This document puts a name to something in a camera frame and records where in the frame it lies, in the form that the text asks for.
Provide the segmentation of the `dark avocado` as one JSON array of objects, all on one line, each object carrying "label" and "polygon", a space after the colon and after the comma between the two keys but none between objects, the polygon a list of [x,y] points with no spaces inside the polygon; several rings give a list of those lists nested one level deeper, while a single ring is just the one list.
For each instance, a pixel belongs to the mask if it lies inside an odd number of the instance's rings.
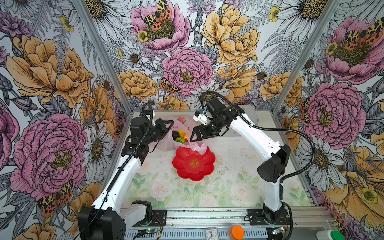
[{"label": "dark avocado", "polygon": [[176,141],[176,139],[179,137],[180,137],[180,134],[178,131],[172,131],[172,138],[174,141]]}]

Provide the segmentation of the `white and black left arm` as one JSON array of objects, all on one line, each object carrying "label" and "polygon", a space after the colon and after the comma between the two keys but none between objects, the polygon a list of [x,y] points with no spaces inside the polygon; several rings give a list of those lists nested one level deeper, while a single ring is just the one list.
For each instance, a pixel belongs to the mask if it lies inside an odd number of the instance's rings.
[{"label": "white and black left arm", "polygon": [[122,240],[126,231],[152,218],[151,203],[135,201],[122,210],[125,194],[150,152],[151,143],[162,140],[172,129],[172,120],[154,120],[143,115],[133,118],[117,168],[100,196],[78,214],[79,240]]}]

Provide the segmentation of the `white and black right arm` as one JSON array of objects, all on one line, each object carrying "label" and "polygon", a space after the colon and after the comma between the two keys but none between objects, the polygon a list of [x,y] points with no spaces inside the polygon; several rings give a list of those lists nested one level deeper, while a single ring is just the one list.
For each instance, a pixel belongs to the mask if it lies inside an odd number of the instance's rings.
[{"label": "white and black right arm", "polygon": [[218,98],[211,99],[197,110],[193,119],[200,125],[193,128],[191,142],[221,137],[228,130],[242,136],[257,152],[261,163],[257,173],[265,183],[265,200],[260,214],[249,214],[253,220],[275,225],[285,216],[282,177],[286,172],[291,149],[267,136],[245,113],[234,104],[225,106]]}]

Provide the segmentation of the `pink plastic bag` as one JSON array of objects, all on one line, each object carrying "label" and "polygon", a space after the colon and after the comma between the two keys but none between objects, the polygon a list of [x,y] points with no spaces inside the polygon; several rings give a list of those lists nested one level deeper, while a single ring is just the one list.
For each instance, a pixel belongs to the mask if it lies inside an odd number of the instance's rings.
[{"label": "pink plastic bag", "polygon": [[192,130],[197,126],[197,122],[192,118],[187,116],[168,117],[167,120],[173,121],[174,124],[166,136],[160,140],[158,144],[160,150],[171,151],[183,147],[198,152],[201,155],[207,151],[208,146],[204,141],[190,141]]}]

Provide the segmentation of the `green spiky round fruit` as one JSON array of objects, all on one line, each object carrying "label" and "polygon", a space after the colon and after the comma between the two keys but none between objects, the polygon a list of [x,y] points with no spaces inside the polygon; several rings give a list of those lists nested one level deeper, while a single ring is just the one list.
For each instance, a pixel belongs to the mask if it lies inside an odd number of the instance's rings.
[{"label": "green spiky round fruit", "polygon": [[175,139],[175,141],[178,142],[178,143],[181,143],[181,144],[184,144],[186,142],[186,140],[184,138],[182,138],[182,137],[177,137]]}]

